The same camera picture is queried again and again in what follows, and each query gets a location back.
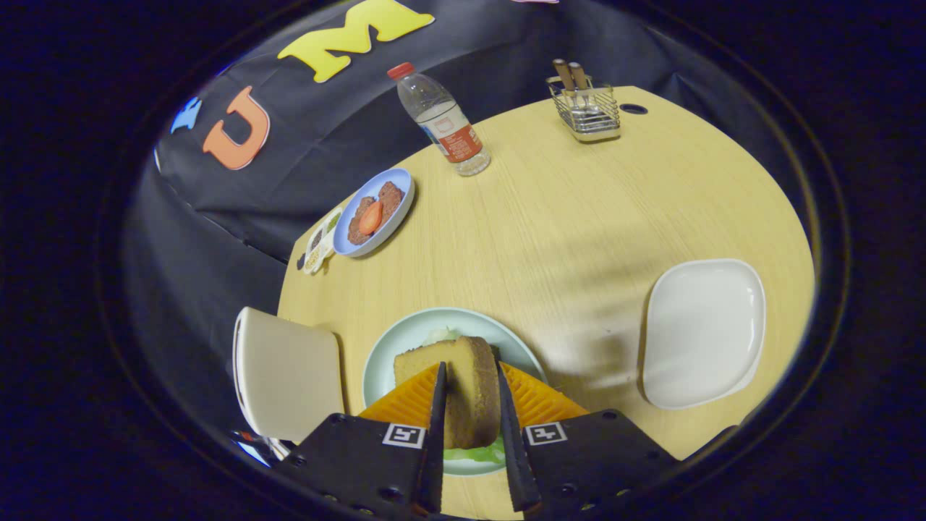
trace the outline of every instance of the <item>yellow letter m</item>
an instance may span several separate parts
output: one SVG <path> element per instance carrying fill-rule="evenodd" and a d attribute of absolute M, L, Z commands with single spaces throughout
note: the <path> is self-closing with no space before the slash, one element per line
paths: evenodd
<path fill-rule="evenodd" d="M 315 70 L 315 82 L 323 83 L 350 65 L 350 57 L 336 57 L 328 51 L 370 51 L 369 26 L 376 28 L 378 41 L 391 42 L 433 21 L 433 16 L 416 13 L 395 0 L 366 0 L 347 9 L 343 27 L 307 32 L 285 46 L 277 58 L 301 59 Z"/>

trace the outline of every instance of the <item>wire basket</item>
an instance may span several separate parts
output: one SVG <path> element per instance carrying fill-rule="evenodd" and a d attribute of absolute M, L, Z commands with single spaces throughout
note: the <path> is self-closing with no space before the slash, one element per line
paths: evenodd
<path fill-rule="evenodd" d="M 565 90 L 559 76 L 546 79 L 559 117 L 579 141 L 619 137 L 620 117 L 614 89 L 607 83 L 595 86 L 591 76 L 585 78 L 589 88 L 581 91 Z"/>

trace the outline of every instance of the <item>plastic bottle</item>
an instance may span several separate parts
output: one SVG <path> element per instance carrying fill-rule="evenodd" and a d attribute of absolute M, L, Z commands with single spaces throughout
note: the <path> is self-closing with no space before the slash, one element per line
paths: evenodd
<path fill-rule="evenodd" d="M 415 123 L 444 154 L 460 175 L 485 170 L 492 160 L 457 101 L 433 78 L 415 72 L 406 62 L 389 69 L 399 100 Z"/>

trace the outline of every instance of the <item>light green plate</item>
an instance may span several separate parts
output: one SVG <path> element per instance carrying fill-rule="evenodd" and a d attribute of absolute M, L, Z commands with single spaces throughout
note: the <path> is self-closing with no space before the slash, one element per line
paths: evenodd
<path fill-rule="evenodd" d="M 395 355 L 421 345 L 434 329 L 449 327 L 467 337 L 483 337 L 498 348 L 502 362 L 517 367 L 528 375 L 546 381 L 544 370 L 533 353 L 510 329 L 496 320 L 475 311 L 460 308 L 430 308 L 412 313 L 392 325 L 382 334 L 369 352 L 363 370 L 363 406 L 395 388 L 393 360 Z M 504 464 L 477 462 L 470 459 L 444 460 L 444 473 L 451 476 L 481 476 L 505 468 Z"/>

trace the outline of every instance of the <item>tomato slice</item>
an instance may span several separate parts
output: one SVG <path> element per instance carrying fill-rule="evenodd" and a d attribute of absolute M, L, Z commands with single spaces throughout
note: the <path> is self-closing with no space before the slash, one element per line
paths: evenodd
<path fill-rule="evenodd" d="M 382 203 L 376 201 L 369 205 L 367 211 L 363 212 L 357 229 L 360 230 L 360 233 L 363 235 L 370 235 L 380 227 L 380 221 L 382 221 Z"/>

